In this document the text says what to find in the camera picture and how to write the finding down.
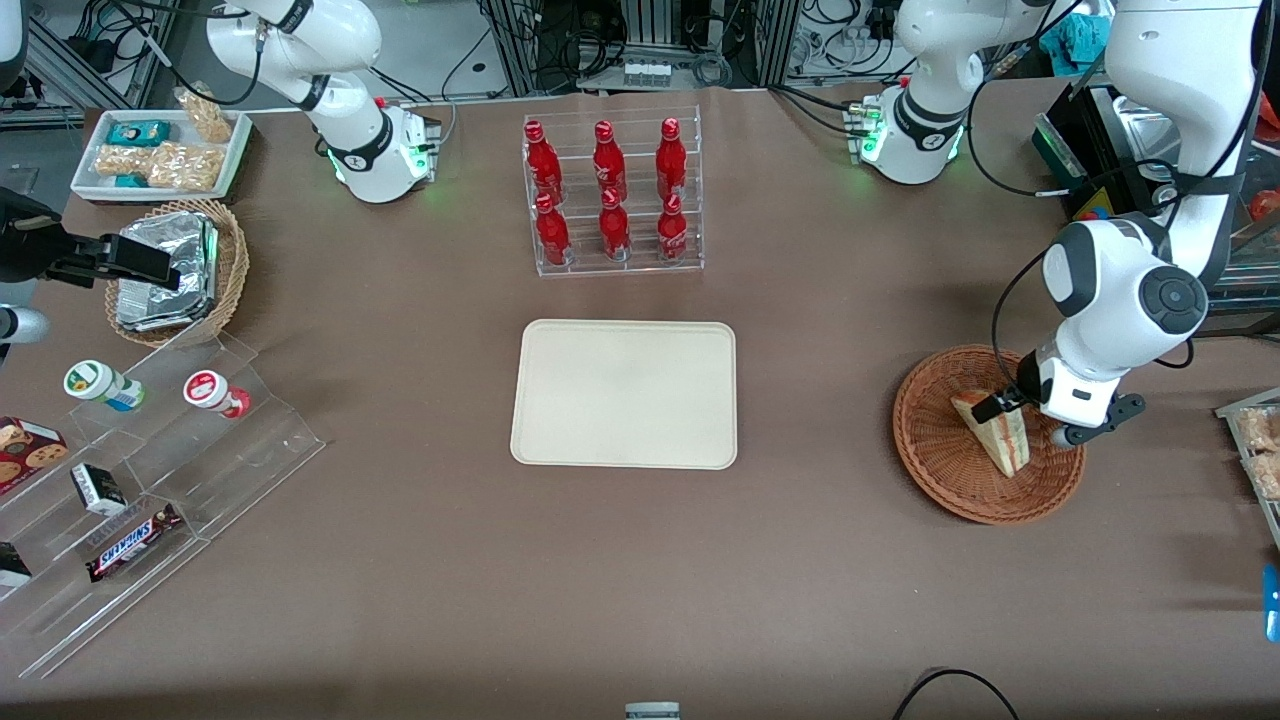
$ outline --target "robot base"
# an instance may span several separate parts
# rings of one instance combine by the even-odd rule
[[[879,95],[864,97],[860,115],[845,113],[845,127],[870,133],[849,140],[850,155],[855,164],[870,165],[893,182],[927,183],[942,174],[942,168],[960,152],[964,128],[956,132],[950,146],[943,140],[933,150],[920,150],[893,118],[893,102],[901,92],[901,87],[888,87]]]
[[[390,202],[413,186],[435,179],[440,127],[428,127],[421,115],[401,108],[385,108],[383,113],[392,120],[392,141],[369,169],[344,168],[329,154],[338,179],[365,202]]]

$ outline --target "white tray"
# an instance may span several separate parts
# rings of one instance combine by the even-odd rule
[[[520,350],[511,454],[526,465],[728,468],[737,457],[733,331],[534,320]]]
[[[200,137],[196,126],[187,118],[186,110],[108,110],[97,119],[93,135],[88,140],[88,147],[81,155],[76,177],[72,178],[72,192],[84,200],[97,202],[169,202],[172,200],[218,200],[225,197],[230,192],[236,169],[244,154],[244,146],[248,145],[253,120],[250,119],[248,113],[237,110],[223,110],[223,115],[227,117],[227,122],[232,123],[232,138],[224,146],[227,160],[223,161],[223,170],[218,174],[214,190],[188,192],[168,187],[115,187],[114,176],[102,177],[95,173],[93,160],[97,158],[97,149],[106,143],[106,135],[115,123],[168,120],[170,126],[169,140],[189,145],[212,145]]]

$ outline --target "red coca-cola bottle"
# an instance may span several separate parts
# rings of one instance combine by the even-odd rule
[[[617,190],[618,201],[627,201],[627,169],[622,161],[622,149],[613,140],[613,123],[600,120],[595,123],[595,179],[600,183],[600,192]]]
[[[658,256],[668,263],[675,263],[685,254],[685,231],[689,224],[684,213],[680,211],[680,196],[668,195],[662,205],[662,217],[658,218]]]
[[[631,224],[627,211],[622,209],[618,191],[605,190],[600,193],[600,234],[604,237],[604,254],[614,263],[622,263],[631,256]]]
[[[538,192],[550,195],[552,201],[559,205],[564,201],[564,174],[561,173],[556,149],[547,142],[543,123],[525,123],[525,138],[529,141],[529,168],[534,170],[534,186]]]
[[[556,209],[556,201],[549,192],[539,192],[534,201],[538,208],[538,240],[543,243],[543,256],[552,265],[568,265],[573,261],[573,246],[568,242],[568,223]]]
[[[680,142],[680,120],[662,122],[662,142],[658,145],[658,197],[667,200],[672,192],[684,196],[685,143]]]

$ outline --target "cookie box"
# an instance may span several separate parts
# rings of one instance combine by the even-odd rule
[[[0,416],[0,496],[67,456],[61,433]]]

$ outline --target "snickers bar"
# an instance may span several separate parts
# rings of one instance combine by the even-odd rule
[[[110,518],[128,506],[115,478],[101,468],[81,462],[72,468],[72,479],[76,480],[76,492],[79,493],[84,510],[90,512]]]
[[[0,542],[0,585],[20,588],[31,579],[31,570],[18,557],[18,550],[13,543]]]
[[[133,532],[120,538],[119,542],[111,547],[106,548],[106,551],[100,555],[97,560],[91,560],[84,564],[84,568],[88,569],[90,582],[96,583],[119,570],[127,562],[141,555],[143,550],[160,539],[160,536],[163,536],[165,530],[180,524],[182,518],[178,516],[173,505],[165,505],[164,510],[147,518],[147,520],[134,528]]]

